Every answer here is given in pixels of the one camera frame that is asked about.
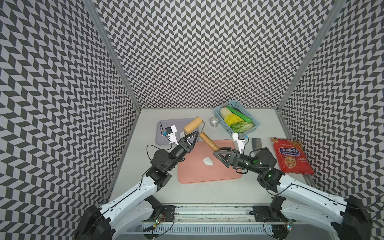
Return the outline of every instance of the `blue plastic basket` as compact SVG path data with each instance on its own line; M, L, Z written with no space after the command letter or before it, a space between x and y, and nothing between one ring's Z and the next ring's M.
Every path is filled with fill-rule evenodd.
M215 117L217 117L219 119L219 122L220 124L223 126L223 128L227 131L227 133L231 136L232 138L232 134L234 133L233 130L228 126L228 124L224 121L224 119L221 117L220 115L220 109L223 108L223 107L226 107L226 106L230 106L232 108L237 108L239 109L239 111L244 114L245 116L249 117L253 124L255 125L253 128L249 129L248 131L244 132L245 135L248 135L252 132L254 132L256 130L256 128L260 125L260 123L258 121L256 121L256 119L254 117L252 117L251 114L249 114L249 112L236 100L232 100L228 103L224 103L222 105L219 105L217 107L214 108L214 111L215 111Z

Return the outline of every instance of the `wooden rolling pin handle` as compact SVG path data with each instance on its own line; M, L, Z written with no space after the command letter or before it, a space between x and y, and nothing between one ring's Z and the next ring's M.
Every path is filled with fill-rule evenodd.
M199 137L206 143L214 152L220 151L220 148L204 133L201 132Z
M184 132L186 134L190 134L193 130L195 130L197 127L200 126L200 124L203 123L203 120L199 117L196 117L195 119L192 120L187 126L183 128Z

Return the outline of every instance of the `green cucumber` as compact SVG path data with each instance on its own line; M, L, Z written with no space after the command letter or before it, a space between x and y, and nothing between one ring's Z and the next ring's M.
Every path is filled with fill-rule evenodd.
M229 106L227 106L227 108L228 108L231 112L233 112L235 115L237 115L238 117L240 117L241 119L243 119L244 121L246 121L246 122L248 122L248 123L252 123L252 120L251 120L249 117L247 117L247 116L245 116L244 114L242 114L241 112L236 111L235 109L233 109L233 108L231 108L231 107L229 107Z

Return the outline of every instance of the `black cable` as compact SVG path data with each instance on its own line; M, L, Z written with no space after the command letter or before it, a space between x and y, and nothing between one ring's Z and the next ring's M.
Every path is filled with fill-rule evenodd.
M159 130L160 130L160 135L161 135L161 136L164 136L164 135L163 135L163 133L164 133L163 125L161 124L161 122L159 122L159 124L160 124L160 128L159 128Z
M347 205L344 205L344 204L341 204L341 203L338 203L338 204L340 204L340 205L343 205L343 206L346 206L346 207L349 207L350 209L368 209L368 208L370 208L371 206L373 206L373 205L375 205L379 200L380 200L380 198L382 197L382 196L384 196L384 194L382 194L373 204L371 204L371 205L369 205L368 207L364 207L364 208L357 208L357 207L349 207L349 206L347 206Z
M246 172L238 172L238 171L237 171L238 169L241 169L241 168L238 167L238 168L235 169L235 171L236 171L238 174L247 174L247 173L248 173L248 169L247 169Z
M88 236L88 234L89 234L89 232L90 232L90 230L92 229L92 227L95 225L95 223L104 215L104 213L102 213L101 214L101 216L100 217L98 217L96 220L95 220L95 222L92 224L92 226L88 229L88 232L87 232L87 234L85 235L85 237L84 237L84 239L87 239L87 236Z
M160 234L159 236L161 236L161 235L164 235L165 233L167 233L169 230L171 230L171 228L173 227L173 225L175 224L175 214L173 213L173 212L170 212L170 213L172 213L172 215L173 215L173 223L172 223L172 226L167 230L167 231L165 231L165 232L163 232L162 234Z
M266 220L264 220L264 222L263 222L263 230L265 231L265 233L266 233L268 236L273 237L273 236L269 235L269 234L267 233L267 231L265 230L264 225L265 225L265 222L266 222L267 220L273 220L273 221L276 221L276 220L274 220L274 219L266 219Z
M334 202L334 203L336 203L336 204L340 204L340 205L342 205L342 206L349 207L350 209L359 209L359 210L362 210L362 209L368 209L368 208L372 207L373 205L375 205L375 204L381 199L382 196L384 196L384 194L382 194L382 195L381 195L381 196L380 196L380 197L379 197L373 204L371 204L371 205L369 205L369 206L367 206L367 207L358 208L358 207L350 207L350 206L347 206L347 205L345 205L345 204L341 204L341 203L336 202L336 201L334 201L334 200L332 200L332 199L330 199L330 198L328 198L328 197L326 197L326 196L323 196L322 194L320 194L320 193L318 193L318 192L312 191L311 189L305 188L305 187L300 186L300 185L297 185L297 184L290 184L288 187L286 187L284 190L282 190L282 191L279 192L278 194L271 194L268 190L267 190L267 192L268 192L269 194L271 194L272 196L277 196L277 195L282 194L282 193L283 193L285 190L287 190L290 186L298 186L298 187L304 188L304 189L306 189L306 190L308 190L308 191L311 191L311 192L313 192L313 193L316 193L316 194L318 194L318 195L320 195L320 196L322 196L322 197L324 197L324 198L328 199L329 201L332 201L332 202Z
M128 194L127 196L125 196L123 199L121 199L120 201L118 201L115 205L113 205L111 207L111 211L113 210L114 207L116 207L116 205L118 205L119 203L121 203L121 201L123 201L124 199L126 199L127 197L129 197L132 193L136 192L137 189L133 190L133 192L131 192L130 194Z
M161 215L161 214L163 214L163 217L160 219L160 221L156 224L156 219ZM157 216L154 216L154 217L150 217L150 218L148 218L147 220L149 220L149 219L151 219L151 218L153 218L153 220L155 221L155 224L153 225L153 226L149 226L149 227L147 227L147 228L145 228L144 230L143 230L143 232L149 232L149 231L153 231L161 222L162 222L162 220L163 220L163 218L165 217L165 213L163 213L163 212L161 212L161 213L159 213Z
M376 215L373 216L372 220L375 219L375 218L378 216L378 214L379 214L381 211L383 211L383 209L384 209L384 204L383 204L383 206L380 208L380 210L376 213Z
M141 184L143 183L143 177L144 177L144 174L145 174L146 172L148 172L150 169L151 169L151 168L148 168L148 170L146 170L146 171L143 173L143 175L141 175L141 181L140 181L139 188L141 187Z
M281 192L279 192L278 194L272 194L272 193L270 193L268 190L267 190L267 192L269 193L269 194L271 194L272 196L277 196L277 195L280 195L280 194L282 194L285 190L287 190L290 186L299 186L299 185L297 185L297 184L291 184L291 185L289 185L288 187L286 187L284 190L282 190Z
M249 156L251 156L251 153L256 152L256 151L260 151L260 150L269 150L269 148L267 148L267 147L262 147L262 148L255 149L255 150L253 150L253 151L251 151L251 152L249 153Z
M149 160L151 161L152 159L149 157L149 154L148 154L148 146L152 146L152 147L155 147L155 148L157 148L157 149L162 149L162 148L156 147L156 146L154 146L154 145L152 145L152 144L148 144L148 145L147 145L147 156L148 156ZM168 150L170 150L171 148L172 148L172 143L170 143L170 148L168 148L168 149L164 149L164 150L168 151Z

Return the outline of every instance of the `snack bag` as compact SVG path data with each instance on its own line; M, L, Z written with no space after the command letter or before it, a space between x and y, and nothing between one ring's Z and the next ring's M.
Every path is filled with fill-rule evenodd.
M314 174L299 140L271 138L283 172Z

